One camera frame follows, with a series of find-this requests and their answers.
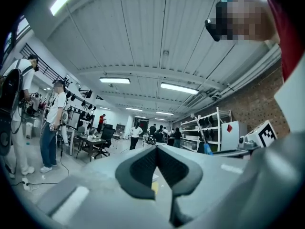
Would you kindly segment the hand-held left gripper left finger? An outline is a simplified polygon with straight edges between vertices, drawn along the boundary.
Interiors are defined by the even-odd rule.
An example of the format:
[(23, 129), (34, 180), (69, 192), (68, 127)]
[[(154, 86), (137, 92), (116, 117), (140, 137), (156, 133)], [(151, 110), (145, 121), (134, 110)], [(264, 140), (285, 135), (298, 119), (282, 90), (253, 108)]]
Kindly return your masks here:
[(156, 167), (157, 146), (151, 146), (119, 164), (115, 171), (115, 178), (131, 197), (155, 199), (155, 192), (151, 187)]

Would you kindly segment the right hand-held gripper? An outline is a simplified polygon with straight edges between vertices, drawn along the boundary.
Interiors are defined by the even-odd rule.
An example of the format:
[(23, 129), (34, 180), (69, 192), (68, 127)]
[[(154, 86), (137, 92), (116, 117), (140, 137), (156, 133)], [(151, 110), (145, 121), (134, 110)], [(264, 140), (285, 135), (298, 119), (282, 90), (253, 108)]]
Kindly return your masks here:
[(269, 120), (258, 125), (248, 134), (239, 138), (238, 149), (252, 154), (259, 148), (268, 147), (277, 139), (277, 135)]

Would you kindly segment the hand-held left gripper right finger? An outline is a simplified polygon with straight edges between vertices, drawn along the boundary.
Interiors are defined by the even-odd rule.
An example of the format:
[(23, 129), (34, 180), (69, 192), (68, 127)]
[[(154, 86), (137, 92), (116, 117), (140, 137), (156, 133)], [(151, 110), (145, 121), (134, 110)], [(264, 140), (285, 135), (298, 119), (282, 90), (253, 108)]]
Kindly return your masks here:
[(156, 147), (156, 165), (173, 197), (192, 194), (203, 178), (203, 170), (196, 162), (160, 145)]

